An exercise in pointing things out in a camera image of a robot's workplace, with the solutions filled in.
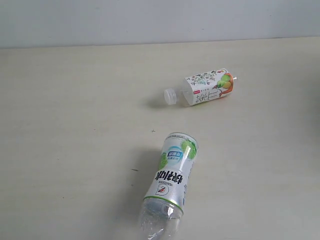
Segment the table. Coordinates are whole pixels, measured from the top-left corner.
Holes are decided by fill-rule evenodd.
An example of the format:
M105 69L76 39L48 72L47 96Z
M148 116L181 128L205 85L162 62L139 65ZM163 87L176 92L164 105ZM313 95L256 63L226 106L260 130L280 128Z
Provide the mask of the table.
M126 240L166 136L195 137L177 240L318 240L320 38L0 50L0 239ZM167 106L218 68L228 97Z

